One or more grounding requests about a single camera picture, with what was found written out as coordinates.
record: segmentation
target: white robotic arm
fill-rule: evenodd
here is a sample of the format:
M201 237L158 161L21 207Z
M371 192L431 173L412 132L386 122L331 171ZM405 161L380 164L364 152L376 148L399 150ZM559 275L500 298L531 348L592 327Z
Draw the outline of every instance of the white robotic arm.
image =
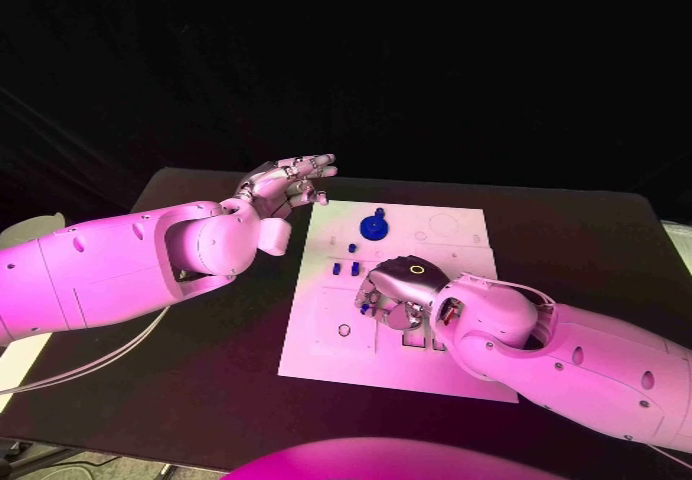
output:
M309 178L331 155L265 163L235 196L73 225L0 250L0 345L109 325L230 283L256 249L282 255L291 208L318 201Z
M397 329L418 328L422 316L469 375L504 383L592 430L692 452L692 352L540 292L536 305L513 284L441 276L413 256L387 260L369 272L356 305ZM393 309L379 308L382 296L397 303ZM524 350L530 335L542 348Z

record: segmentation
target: black background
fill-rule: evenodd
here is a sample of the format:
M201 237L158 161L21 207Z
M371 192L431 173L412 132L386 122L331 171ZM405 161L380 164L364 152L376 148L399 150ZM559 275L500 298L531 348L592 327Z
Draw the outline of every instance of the black background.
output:
M689 221L687 44L648 12L5 3L2 225L125 213L164 166L322 152L344 176L635 192Z

